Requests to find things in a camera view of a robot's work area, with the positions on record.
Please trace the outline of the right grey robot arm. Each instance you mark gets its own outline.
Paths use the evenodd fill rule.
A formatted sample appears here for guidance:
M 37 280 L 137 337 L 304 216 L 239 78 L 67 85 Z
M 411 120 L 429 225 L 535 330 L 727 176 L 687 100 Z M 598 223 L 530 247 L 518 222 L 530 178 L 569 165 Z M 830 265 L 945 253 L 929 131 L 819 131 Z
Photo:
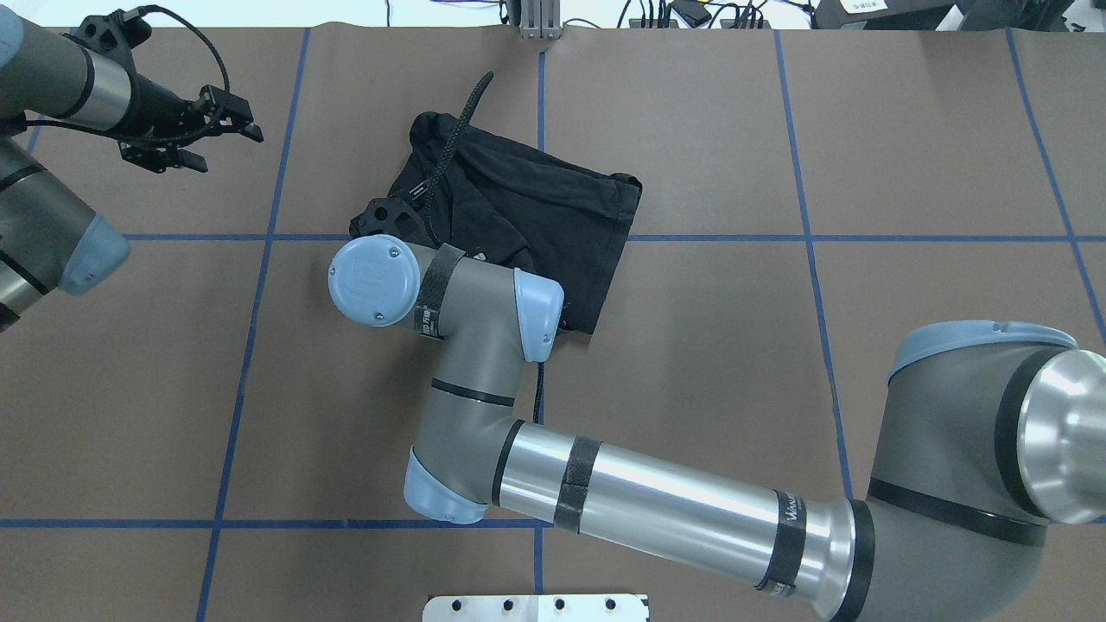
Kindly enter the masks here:
M 661 619 L 820 619 L 810 572 L 757 595 L 778 489 L 813 514 L 865 493 L 893 342 L 954 314 L 1056 324 L 1093 341 L 1060 243 L 632 243 L 597 336 L 568 336 L 543 433 L 598 457 L 643 450 L 646 473 L 595 468 L 578 532 L 547 530 L 549 589 L 640 587 Z

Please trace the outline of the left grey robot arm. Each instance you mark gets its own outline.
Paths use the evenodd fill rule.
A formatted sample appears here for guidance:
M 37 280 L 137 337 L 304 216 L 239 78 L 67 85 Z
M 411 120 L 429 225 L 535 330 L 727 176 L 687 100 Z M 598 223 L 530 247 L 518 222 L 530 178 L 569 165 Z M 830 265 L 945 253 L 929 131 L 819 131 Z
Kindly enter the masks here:
M 233 93 L 225 59 L 213 53 L 221 82 L 194 101 L 143 75 L 135 46 L 153 33 L 161 6 L 88 15 L 55 33 L 11 7 L 1 11 L 1 321 L 14 326 L 44 296 L 83 296 L 131 256 L 131 243 L 17 137 L 35 127 L 72 129 L 111 139 L 124 162 L 147 172 L 205 173 L 194 143 L 236 134 L 260 143 L 250 103 Z

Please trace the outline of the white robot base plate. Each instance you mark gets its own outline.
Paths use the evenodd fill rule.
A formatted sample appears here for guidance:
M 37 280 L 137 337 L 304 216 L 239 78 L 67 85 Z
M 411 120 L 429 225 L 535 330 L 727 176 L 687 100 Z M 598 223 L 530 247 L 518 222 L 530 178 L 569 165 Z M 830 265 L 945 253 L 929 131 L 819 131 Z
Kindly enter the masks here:
M 434 597 L 422 621 L 651 621 L 648 597 L 553 593 Z

